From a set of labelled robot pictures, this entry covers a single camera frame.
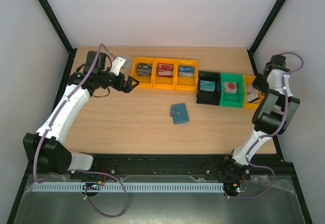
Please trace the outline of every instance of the wall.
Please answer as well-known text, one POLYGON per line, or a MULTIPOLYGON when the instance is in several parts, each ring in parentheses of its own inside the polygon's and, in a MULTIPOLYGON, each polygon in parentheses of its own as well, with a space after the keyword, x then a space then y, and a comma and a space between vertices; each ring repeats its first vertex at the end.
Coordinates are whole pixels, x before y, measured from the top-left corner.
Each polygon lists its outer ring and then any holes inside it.
POLYGON ((27 159, 22 139, 49 116, 67 60, 37 0, 0 0, 0 223, 27 159))
POLYGON ((276 0, 49 0, 72 46, 250 47, 276 0))
MULTIPOLYGON (((255 60, 262 69, 273 54, 295 51, 305 59, 302 71, 292 74, 290 88, 301 105, 280 137, 285 159, 293 162, 314 223, 323 223, 325 199, 325 0, 287 0, 255 60)), ((287 67, 299 60, 287 57, 287 67)))

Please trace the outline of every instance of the plastic bin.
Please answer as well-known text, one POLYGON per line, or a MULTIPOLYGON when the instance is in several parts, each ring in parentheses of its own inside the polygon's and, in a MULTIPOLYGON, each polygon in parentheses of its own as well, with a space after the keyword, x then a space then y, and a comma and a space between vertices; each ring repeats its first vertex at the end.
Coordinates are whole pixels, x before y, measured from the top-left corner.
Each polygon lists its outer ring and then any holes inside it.
POLYGON ((255 103, 247 103, 246 102, 247 101, 247 86, 246 86, 246 84, 253 83, 255 76, 254 75, 243 75, 243 79, 244 79, 244 88, 245 88, 245 101, 244 101, 243 108, 257 109, 258 106, 260 105, 261 101, 264 98, 261 91, 258 91, 259 101, 255 102, 255 103))
POLYGON ((153 78, 153 88, 175 89, 176 76, 177 76, 176 59, 156 58, 155 74, 154 74, 154 78, 153 78), (158 77, 157 66, 159 63, 167 63, 167 64, 174 65, 172 78, 158 77))
POLYGON ((243 107, 245 101, 244 79, 241 74, 221 73, 221 106, 243 107), (223 92, 223 82, 235 82, 236 93, 223 92))
POLYGON ((198 87, 198 61, 197 60, 187 60, 187 59, 177 59, 176 60, 176 84, 175 89, 179 90, 191 90, 196 91, 198 87), (180 77, 178 76, 179 66, 192 66, 194 67, 194 75, 193 77, 180 77))
POLYGON ((155 57, 135 57, 134 58, 134 64, 133 64, 131 76, 140 82, 139 85, 137 86, 138 88, 152 88, 155 72, 156 72, 156 58, 155 57), (151 76, 138 76, 137 67, 138 67, 138 64, 141 62, 152 64, 151 76))
POLYGON ((220 73, 199 71, 197 103, 218 106, 220 104, 220 97, 221 97, 220 82, 221 82, 220 73), (200 90, 201 80, 215 82, 215 90, 214 91, 200 90))

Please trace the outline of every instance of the wooden table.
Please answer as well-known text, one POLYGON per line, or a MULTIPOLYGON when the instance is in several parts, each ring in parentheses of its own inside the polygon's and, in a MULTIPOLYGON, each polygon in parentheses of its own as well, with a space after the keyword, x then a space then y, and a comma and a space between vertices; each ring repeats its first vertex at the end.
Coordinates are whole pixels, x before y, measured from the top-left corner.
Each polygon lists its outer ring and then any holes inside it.
MULTIPOLYGON (((245 48, 207 47, 108 47, 115 55, 175 57, 198 60, 205 71, 253 74, 245 48)), ((96 46, 78 48, 72 72, 85 63, 96 46)), ((95 95, 104 95, 99 89, 95 95)), ((253 128, 254 110, 196 104, 196 92, 135 88, 104 98, 91 98, 72 124, 65 146, 70 151, 125 154, 230 153, 245 141, 253 128), (190 122, 174 125, 170 106, 185 103, 190 122)), ((259 153, 276 153, 273 141, 259 153)))

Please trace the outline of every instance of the black metal frame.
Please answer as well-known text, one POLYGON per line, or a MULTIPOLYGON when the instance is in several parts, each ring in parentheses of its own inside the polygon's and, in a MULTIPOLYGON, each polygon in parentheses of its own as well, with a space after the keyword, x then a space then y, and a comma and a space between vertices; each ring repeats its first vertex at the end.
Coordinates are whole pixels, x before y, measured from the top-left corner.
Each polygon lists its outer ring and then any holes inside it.
MULTIPOLYGON (((272 25, 274 19, 277 14, 281 10, 286 0, 277 0, 274 7, 272 8, 269 16, 264 22, 261 30, 259 31, 255 41, 253 42, 251 48, 247 50, 252 69, 254 74, 258 73, 256 63, 254 61, 253 55, 255 54, 258 46, 262 42, 264 36, 272 25)), ((72 65, 76 56, 77 49, 73 49, 70 45, 61 25, 59 24, 57 18, 54 15, 53 10, 51 9, 47 0, 39 0, 43 10, 48 16, 50 22, 52 23, 55 31, 60 37, 63 45, 65 46, 67 52, 69 53, 69 57, 66 63, 66 67, 64 69, 64 73, 61 79, 61 83, 59 85, 59 89, 54 101, 53 108, 57 105, 60 98, 64 93, 64 89, 67 85, 69 75, 71 73, 72 65)), ((284 161, 283 153, 281 150, 281 146, 279 144, 279 140, 277 137, 273 138, 276 154, 259 154, 255 155, 252 158, 252 162, 258 165, 266 165, 271 167, 276 175, 289 175, 292 178, 294 188, 296 193, 298 194, 298 200, 305 218, 306 223, 312 223, 306 202, 304 200, 304 196, 296 175, 296 171, 294 165, 292 163, 287 163, 284 161)), ((216 154, 216 155, 156 155, 156 154, 128 154, 128 155, 118 155, 118 154, 96 154, 94 155, 96 164, 99 164, 102 169, 106 169, 108 171, 114 170, 117 176, 126 176, 126 175, 191 175, 193 177, 204 177, 207 179, 213 179, 213 174, 207 174, 206 166, 211 162, 218 162, 224 158, 224 154, 216 154)), ((253 175, 264 175, 270 174, 265 169, 256 169, 256 168, 248 168, 253 175)), ((21 181, 21 185, 16 196, 12 211, 10 213, 9 219, 7 223, 14 223, 18 207, 24 193, 27 179, 30 174, 32 174, 33 170, 31 165, 28 165, 21 181)), ((80 176, 73 175, 72 178, 78 178, 80 176)))

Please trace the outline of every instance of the purple cable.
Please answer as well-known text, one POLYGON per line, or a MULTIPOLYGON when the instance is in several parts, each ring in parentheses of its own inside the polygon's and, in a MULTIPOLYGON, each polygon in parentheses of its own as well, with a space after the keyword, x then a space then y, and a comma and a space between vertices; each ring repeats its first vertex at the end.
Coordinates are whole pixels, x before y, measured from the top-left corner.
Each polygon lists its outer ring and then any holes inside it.
MULTIPOLYGON (((67 96, 68 99, 70 99, 74 93, 84 84, 84 82, 87 80, 87 78, 89 77, 90 73, 92 72, 93 68, 95 67, 96 65, 96 61, 100 55, 100 51, 101 51, 101 48, 104 48, 106 50, 106 52, 108 52, 113 58, 115 58, 116 56, 114 54, 112 54, 106 47, 104 44, 100 44, 99 47, 98 47, 98 51, 96 53, 96 56, 90 66, 90 69, 89 71, 87 72, 86 76, 81 80, 81 82, 78 84, 78 86, 73 90, 71 91, 71 93, 67 96)), ((64 105, 67 103, 67 101, 63 101, 62 104, 58 107, 58 109, 56 110, 56 112, 54 113, 52 119, 50 120, 50 123, 49 123, 49 127, 53 126, 53 123, 55 121, 55 119, 57 118, 58 114, 60 113, 60 111, 62 110, 62 108, 64 107, 64 105)), ((40 151, 41 151, 41 147, 42 147, 42 144, 44 142, 44 139, 47 135, 47 133, 49 132, 48 129, 46 129, 39 141, 39 144, 36 148, 36 151, 35 151, 35 157, 34 157, 34 163, 33 163, 33 166, 32 166, 32 174, 33 174, 33 177, 34 177, 34 181, 36 183, 43 183, 45 182, 46 180, 48 180, 48 178, 50 177, 50 175, 52 175, 52 173, 50 173, 48 176, 45 177, 44 180, 40 181, 37 177, 37 161, 39 159, 39 154, 40 154, 40 151)))
MULTIPOLYGON (((300 67, 299 67, 298 69, 295 69, 295 70, 289 71, 289 72, 285 73, 285 74, 282 76, 282 86, 285 86, 285 76, 286 76, 286 75, 289 75, 289 74, 291 74, 291 73, 298 72, 298 71, 300 71, 300 70, 303 68, 303 66, 304 66, 304 60, 303 60, 303 58, 302 58, 300 55, 298 55, 298 54, 296 54, 296 53, 294 53, 294 52, 289 52, 289 51, 288 51, 288 52, 283 52, 283 53, 281 53, 280 55, 284 55, 284 54, 291 54, 291 55, 295 55, 295 56, 297 56, 297 57, 300 59, 300 61, 301 61, 301 65, 300 65, 300 67)), ((277 134, 280 132, 280 130, 281 130, 282 127, 284 126, 284 124, 285 124, 285 120, 286 120, 286 117, 287 117, 287 114, 288 114, 289 98, 288 98, 288 93, 287 93, 286 89, 284 89, 283 92, 284 92, 284 96, 285 96, 285 103, 284 103, 284 112, 283 112, 283 117, 282 117, 282 121, 281 121, 280 126, 278 127, 278 129, 277 129, 274 133, 269 134, 269 135, 264 135, 264 136, 261 136, 261 137, 257 138, 257 140, 252 144, 252 146, 251 146, 251 147, 249 148, 249 150, 247 151, 246 155, 249 155, 249 153, 252 151, 252 149, 253 149, 253 148, 256 146, 256 144, 259 142, 259 139, 262 139, 262 138, 265 138, 265 137, 270 137, 270 138, 274 137, 275 135, 277 135, 277 134)), ((271 171, 271 173, 272 173, 272 181, 271 181, 269 187, 268 187, 265 191, 263 191, 262 193, 260 193, 260 194, 258 194, 258 195, 255 195, 255 196, 250 196, 250 197, 235 197, 235 196, 229 196, 226 192, 224 192, 224 194, 225 194, 228 198, 230 198, 230 199, 255 199, 255 198, 258 198, 258 197, 262 196, 263 194, 265 194, 266 192, 268 192, 268 191, 271 189, 271 187, 273 186, 273 184, 274 184, 274 181, 275 181, 275 173, 274 173, 274 171, 273 171, 272 168, 267 167, 267 166, 258 166, 258 165, 254 165, 254 164, 252 164, 252 163, 248 160, 248 158, 246 158, 246 160, 247 160, 247 163, 248 163, 250 166, 252 166, 252 167, 255 167, 255 168, 264 168, 264 169, 268 169, 269 171, 271 171)))
POLYGON ((93 208, 93 209, 94 209, 94 210, 95 210, 99 215, 102 215, 102 216, 104 216, 104 217, 108 217, 108 218, 115 218, 115 217, 119 217, 119 216, 123 215, 123 214, 126 212, 127 207, 128 207, 128 195, 127 195, 127 192, 126 192, 126 189, 125 189, 124 184, 123 184, 119 179, 117 179, 116 177, 114 177, 114 176, 112 176, 112 175, 110 175, 110 174, 108 174, 108 173, 104 173, 104 172, 89 172, 89 171, 83 171, 83 170, 76 170, 76 172, 81 172, 81 173, 86 173, 86 174, 100 174, 100 175, 108 176, 108 177, 113 178, 115 181, 117 181, 117 182, 121 185, 121 187, 122 187, 122 189, 123 189, 123 191, 124 191, 124 193, 125 193, 125 204, 124 204, 124 207, 123 207, 123 209, 121 210, 121 212, 118 213, 118 214, 116 214, 116 215, 107 215, 107 214, 101 212, 100 210, 98 210, 98 209, 95 207, 95 205, 90 201, 90 199, 87 197, 87 190, 88 190, 88 189, 85 190, 85 194, 84 194, 84 196, 85 196, 86 200, 90 203, 90 205, 92 206, 92 208, 93 208))

